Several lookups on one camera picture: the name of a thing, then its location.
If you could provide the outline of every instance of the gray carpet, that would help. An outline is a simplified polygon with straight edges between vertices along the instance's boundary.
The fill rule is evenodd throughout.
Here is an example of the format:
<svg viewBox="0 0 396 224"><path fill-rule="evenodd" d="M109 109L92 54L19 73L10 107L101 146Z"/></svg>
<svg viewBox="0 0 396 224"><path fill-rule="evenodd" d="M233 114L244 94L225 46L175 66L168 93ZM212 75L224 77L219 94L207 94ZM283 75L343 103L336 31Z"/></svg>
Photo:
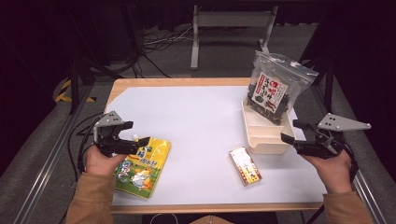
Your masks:
<svg viewBox="0 0 396 224"><path fill-rule="evenodd" d="M281 53L298 60L315 30L316 25L276 26L269 42L270 52ZM254 51L260 50L257 40L260 30L246 29L242 34L234 34L226 30L208 30L200 37L200 61L196 71L190 70L191 41L184 40L164 51L148 54L167 75L171 77L250 77L253 68ZM139 58L144 77L163 77L160 72L144 57ZM134 77L132 69L122 73L125 77ZM78 114L76 124L95 113L103 112L112 82L106 77L99 77L90 93L96 97L95 103L85 103ZM325 114L320 99L323 83L319 87L304 92L295 104L300 119L318 122ZM64 123L69 119L70 103L57 103L55 109L41 123L26 141L21 151L11 163L0 180L0 223L12 223L20 211L25 198L35 183L46 158L56 143ZM341 89L334 85L333 112L354 119L353 111L347 103ZM390 179L371 148L364 132L347 134L347 141L355 148L361 171L364 173L376 202L388 223L395 223L396 216L392 208L396 207L393 191L395 183ZM77 155L76 148L82 136L73 135L71 148ZM69 185L74 180L66 147L49 176L47 186L41 197L33 204L34 208L28 223L57 223L69 204L73 189ZM280 224L304 223L312 216L313 211L279 212ZM140 223L141 216L115 215L115 223ZM315 223L324 223L323 215Z"/></svg>

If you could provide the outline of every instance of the table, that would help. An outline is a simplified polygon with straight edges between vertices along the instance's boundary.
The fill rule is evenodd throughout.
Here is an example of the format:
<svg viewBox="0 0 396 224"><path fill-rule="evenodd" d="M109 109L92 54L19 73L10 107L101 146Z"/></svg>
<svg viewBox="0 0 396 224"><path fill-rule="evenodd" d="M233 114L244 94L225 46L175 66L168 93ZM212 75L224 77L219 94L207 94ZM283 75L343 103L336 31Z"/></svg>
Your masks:
<svg viewBox="0 0 396 224"><path fill-rule="evenodd" d="M129 133L121 133L120 137L126 138L134 132L148 132L153 133L152 137L160 135L161 138L168 138L172 147L151 198L142 199L116 191L112 213L318 209L322 205L321 194L326 190L313 166L298 156L292 147L282 155L252 154L263 180L243 187L228 152L246 144L242 100L248 83L249 78L116 80L106 112L116 110L124 120L134 121L134 128ZM176 99L180 92L184 94ZM222 105L224 96L230 100ZM194 98L192 108L183 97ZM161 109L153 111L155 106L152 105L156 104L162 104ZM215 108L216 105L224 110L214 113L211 108L219 110ZM162 120L165 127L157 125L158 120ZM194 124L190 129L184 125L189 120ZM197 124L210 127L203 129ZM297 132L296 135L300 139L304 138L302 132ZM186 175L190 176L187 178L189 181L182 181Z"/></svg>

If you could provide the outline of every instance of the seaweed package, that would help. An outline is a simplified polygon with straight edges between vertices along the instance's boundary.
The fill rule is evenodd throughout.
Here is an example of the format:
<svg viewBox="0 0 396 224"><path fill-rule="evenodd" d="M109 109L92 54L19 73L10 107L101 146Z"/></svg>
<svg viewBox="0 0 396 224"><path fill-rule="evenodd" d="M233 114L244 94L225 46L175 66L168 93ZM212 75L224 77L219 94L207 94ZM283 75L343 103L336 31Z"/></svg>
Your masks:
<svg viewBox="0 0 396 224"><path fill-rule="evenodd" d="M256 51L247 105L280 125L285 112L313 83L318 73L281 54Z"/></svg>

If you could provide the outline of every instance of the human hand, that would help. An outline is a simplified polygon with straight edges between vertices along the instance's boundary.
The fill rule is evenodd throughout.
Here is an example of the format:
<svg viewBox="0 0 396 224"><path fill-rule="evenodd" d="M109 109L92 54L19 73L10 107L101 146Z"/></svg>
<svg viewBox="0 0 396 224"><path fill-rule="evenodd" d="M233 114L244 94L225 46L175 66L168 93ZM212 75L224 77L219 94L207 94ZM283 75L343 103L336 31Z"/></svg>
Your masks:
<svg viewBox="0 0 396 224"><path fill-rule="evenodd" d="M339 156L323 160L318 157L301 155L317 169L318 175L329 193L352 191L349 179L351 159L343 150Z"/></svg>
<svg viewBox="0 0 396 224"><path fill-rule="evenodd" d="M126 155L106 157L96 145L91 146L86 155L85 172L94 175L113 175L116 167L126 158Z"/></svg>

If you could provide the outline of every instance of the small box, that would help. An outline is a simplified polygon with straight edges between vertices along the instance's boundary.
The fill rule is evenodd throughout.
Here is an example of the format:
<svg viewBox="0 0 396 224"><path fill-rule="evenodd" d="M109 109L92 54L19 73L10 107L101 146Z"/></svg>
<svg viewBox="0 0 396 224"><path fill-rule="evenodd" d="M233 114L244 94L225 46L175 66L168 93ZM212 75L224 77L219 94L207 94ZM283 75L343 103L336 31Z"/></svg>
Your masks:
<svg viewBox="0 0 396 224"><path fill-rule="evenodd" d="M262 176L245 147L230 151L230 158L244 186L259 182Z"/></svg>
<svg viewBox="0 0 396 224"><path fill-rule="evenodd" d="M290 111L282 119L280 125L275 125L248 105L248 100L242 102L247 150L253 154L283 154L290 145L280 139L280 133L295 137L289 119Z"/></svg>

